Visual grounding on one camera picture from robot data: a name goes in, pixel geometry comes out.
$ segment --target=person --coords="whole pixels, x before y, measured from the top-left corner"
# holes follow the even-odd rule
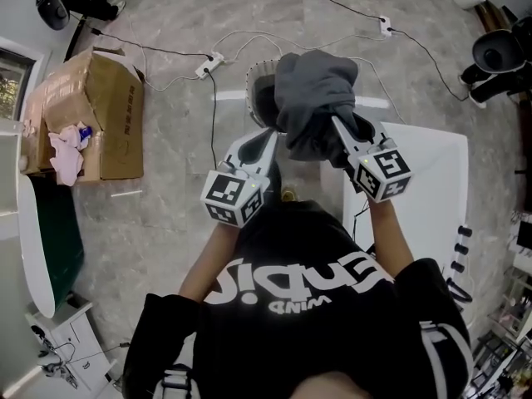
[[[124,397],[461,397],[470,340],[440,270],[368,202],[376,259],[313,201],[218,224],[176,295],[147,295]]]

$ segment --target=marble floor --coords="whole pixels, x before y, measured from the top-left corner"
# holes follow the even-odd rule
[[[104,32],[153,47],[210,52],[216,41],[235,30],[260,30],[312,47],[349,34],[379,36],[375,20],[361,17],[326,0],[126,0],[126,10],[107,25],[90,21]],[[464,95],[457,74],[471,64],[470,49],[483,28],[474,12],[451,0],[338,0],[363,12],[386,15],[428,47],[456,94]],[[234,34],[215,50],[233,58],[253,35]],[[302,52],[274,39],[286,52]],[[138,47],[108,37],[86,34],[80,48],[96,44],[122,47],[144,69]],[[350,38],[327,47],[328,52],[362,57],[378,73],[408,124],[454,131],[469,138],[470,188],[468,224],[470,273],[475,281],[475,304],[465,312],[471,336],[486,328],[485,315],[499,302],[503,271],[508,266],[506,239],[511,210],[519,202],[519,120],[506,96],[491,100],[484,111],[448,94],[422,49],[402,35],[375,42]],[[163,88],[177,76],[194,76],[204,60],[146,51],[148,78]],[[255,62],[278,57],[278,49],[263,38],[254,40],[236,63],[214,72],[218,92],[242,91],[246,71]],[[359,96],[386,98],[371,67],[360,61],[355,84]],[[94,322],[104,347],[131,339],[148,292],[177,292],[188,268],[209,237],[213,224],[200,206],[206,173],[213,166],[209,148],[213,84],[178,80],[166,91],[145,88],[144,167],[138,180],[76,185],[73,193],[86,262],[75,290],[94,303]],[[383,119],[400,122],[393,110]],[[245,114],[242,99],[218,102],[214,149],[221,157],[228,145],[257,128]],[[318,164],[287,159],[279,163],[286,184],[301,198],[322,202]],[[117,195],[140,191],[133,195]],[[462,285],[472,287],[466,277]],[[126,351],[110,353],[121,373]]]

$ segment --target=white table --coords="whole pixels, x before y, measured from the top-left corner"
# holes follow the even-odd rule
[[[421,127],[383,125],[414,173],[406,193],[392,199],[414,259],[432,258],[444,278],[452,277],[458,228],[466,221],[467,138]],[[354,215],[362,209],[366,195],[356,194],[346,176],[343,188],[343,226],[351,233]],[[355,240],[362,249],[373,244],[369,211],[357,218]]]

